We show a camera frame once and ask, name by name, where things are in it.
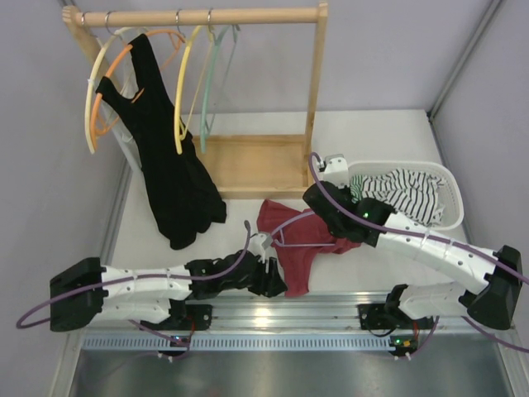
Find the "wooden rod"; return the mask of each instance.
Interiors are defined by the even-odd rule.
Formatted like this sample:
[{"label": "wooden rod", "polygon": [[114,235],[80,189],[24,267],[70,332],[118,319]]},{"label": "wooden rod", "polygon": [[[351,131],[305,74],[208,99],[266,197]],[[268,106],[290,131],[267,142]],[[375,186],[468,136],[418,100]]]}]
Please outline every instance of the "wooden rod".
[{"label": "wooden rod", "polygon": [[[244,25],[265,23],[317,23],[318,7],[299,8],[242,8],[215,9],[211,11],[211,25]],[[86,12],[84,14],[85,27],[122,27],[122,26],[174,26],[176,25],[176,10],[174,11],[127,11],[111,12],[107,22],[108,12]],[[179,25],[207,25],[209,10],[182,10],[179,12]],[[83,13],[75,15],[75,23],[82,26]]]},{"label": "wooden rod", "polygon": [[308,91],[307,120],[305,122],[305,139],[303,142],[302,171],[303,182],[308,184],[308,155],[312,150],[312,130],[314,129],[314,117],[316,116],[317,93],[320,87],[322,75],[323,48],[325,47],[325,32],[327,27],[328,6],[326,2],[320,3],[318,7],[316,33],[314,35],[314,51],[312,53],[311,83]]}]

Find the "red cloth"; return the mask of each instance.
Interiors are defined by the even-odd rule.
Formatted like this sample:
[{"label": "red cloth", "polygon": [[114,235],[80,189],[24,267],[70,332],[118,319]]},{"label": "red cloth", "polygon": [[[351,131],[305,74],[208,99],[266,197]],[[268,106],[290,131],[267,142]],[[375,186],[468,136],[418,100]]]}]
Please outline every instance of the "red cloth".
[{"label": "red cloth", "polygon": [[[280,203],[265,200],[257,217],[260,232],[272,232],[284,221],[299,215],[300,212]],[[285,296],[293,297],[308,292],[308,277],[311,274],[312,261],[319,254],[343,254],[360,244],[345,238],[335,238],[327,230],[327,225],[317,215],[299,219],[283,229],[285,244],[335,243],[334,246],[272,246],[278,253],[279,264],[284,269],[284,281],[288,286]],[[279,233],[273,236],[281,241]]]}]

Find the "wooden shelf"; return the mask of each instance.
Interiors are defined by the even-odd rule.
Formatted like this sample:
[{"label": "wooden shelf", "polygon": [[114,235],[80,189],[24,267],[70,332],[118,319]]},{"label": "wooden shelf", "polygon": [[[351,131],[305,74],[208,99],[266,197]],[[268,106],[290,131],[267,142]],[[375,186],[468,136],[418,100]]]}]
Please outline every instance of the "wooden shelf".
[{"label": "wooden shelf", "polygon": [[308,187],[303,173],[304,135],[210,136],[197,156],[224,199],[300,199]]}]

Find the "white basket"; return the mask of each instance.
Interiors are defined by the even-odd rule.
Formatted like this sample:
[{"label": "white basket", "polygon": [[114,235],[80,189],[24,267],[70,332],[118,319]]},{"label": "white basket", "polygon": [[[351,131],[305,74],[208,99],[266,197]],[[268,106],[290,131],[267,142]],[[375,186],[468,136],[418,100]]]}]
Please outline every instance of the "white basket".
[{"label": "white basket", "polygon": [[463,222],[465,211],[460,188],[455,182],[454,175],[442,165],[429,161],[355,161],[349,164],[349,175],[383,175],[396,168],[426,171],[446,180],[446,184],[437,190],[439,201],[445,206],[441,225],[432,227],[432,229],[450,230]]}]

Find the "yellow hanger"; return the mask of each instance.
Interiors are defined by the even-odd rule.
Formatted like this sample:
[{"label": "yellow hanger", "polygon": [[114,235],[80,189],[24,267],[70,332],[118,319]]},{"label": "yellow hanger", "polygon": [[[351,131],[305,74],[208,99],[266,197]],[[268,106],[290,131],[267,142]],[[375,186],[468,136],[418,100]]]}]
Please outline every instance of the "yellow hanger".
[{"label": "yellow hanger", "polygon": [[180,71],[179,71],[179,79],[178,79],[178,83],[176,86],[176,98],[174,100],[174,144],[176,145],[176,152],[179,155],[182,154],[181,141],[183,141],[186,134],[188,133],[188,126],[191,120],[191,116],[193,115],[193,108],[195,106],[195,102],[197,101],[198,91],[200,91],[200,87],[202,85],[203,77],[205,75],[207,64],[209,61],[209,56],[212,52],[213,45],[215,44],[215,36],[211,32],[211,28],[208,27],[207,38],[209,39],[209,47],[207,48],[206,61],[204,62],[202,72],[200,73],[200,78],[198,79],[198,86],[197,86],[197,90],[195,91],[193,103],[191,104],[191,110],[189,112],[188,120],[185,123],[185,128],[183,129],[182,134],[180,134],[179,125],[180,125],[180,113],[182,109],[182,91],[183,91],[183,81],[185,79],[185,71],[188,67],[189,55],[191,53],[191,49],[193,48],[194,40],[197,38],[198,33],[203,28],[204,26],[202,25],[195,27],[193,29],[193,33],[191,34],[191,37],[185,41],[185,50],[183,52],[182,64],[180,65]]}]

